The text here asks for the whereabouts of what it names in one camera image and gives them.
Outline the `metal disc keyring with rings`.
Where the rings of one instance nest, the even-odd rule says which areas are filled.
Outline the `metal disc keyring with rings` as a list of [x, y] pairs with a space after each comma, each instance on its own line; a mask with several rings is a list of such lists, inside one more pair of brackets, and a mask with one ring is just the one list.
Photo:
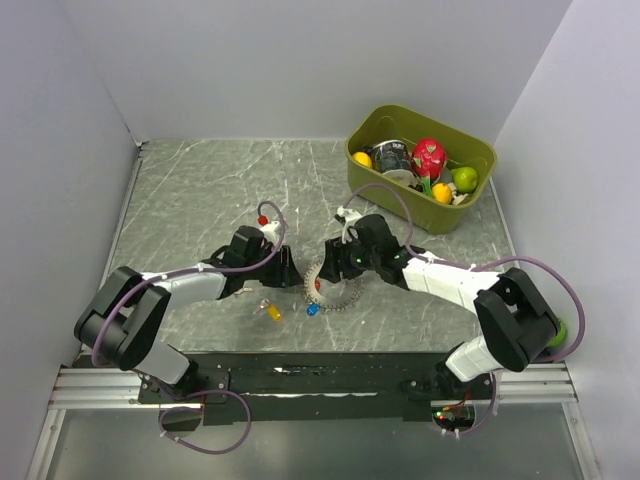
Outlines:
[[[344, 311], [361, 298], [363, 287], [359, 278], [331, 283], [319, 278], [321, 264], [312, 263], [303, 276], [303, 293], [309, 304], [315, 303], [323, 312]], [[320, 289], [316, 290], [314, 282], [318, 280]]]

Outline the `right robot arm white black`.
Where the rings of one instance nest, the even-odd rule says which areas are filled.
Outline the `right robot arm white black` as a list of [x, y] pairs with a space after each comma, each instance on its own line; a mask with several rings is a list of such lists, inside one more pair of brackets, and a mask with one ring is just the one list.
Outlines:
[[401, 245], [379, 214], [341, 207], [335, 218], [342, 231], [325, 243], [319, 278], [338, 283], [373, 271], [389, 285], [439, 297], [477, 317], [480, 335], [450, 350], [435, 366], [441, 395], [459, 398], [476, 378], [499, 369], [523, 371], [559, 333], [559, 319], [523, 270], [457, 268], [430, 252]]

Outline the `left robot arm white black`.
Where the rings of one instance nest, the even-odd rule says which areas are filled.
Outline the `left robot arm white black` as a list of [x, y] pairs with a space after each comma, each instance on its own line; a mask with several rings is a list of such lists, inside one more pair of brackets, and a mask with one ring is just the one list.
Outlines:
[[164, 273], [140, 273], [120, 267], [108, 277], [75, 324], [74, 336], [92, 350], [92, 360], [122, 371], [153, 377], [177, 402], [191, 399], [203, 385], [198, 365], [156, 338], [165, 315], [190, 304], [222, 300], [248, 281], [268, 288], [302, 283], [284, 226], [271, 221], [241, 226], [231, 242], [192, 267]]

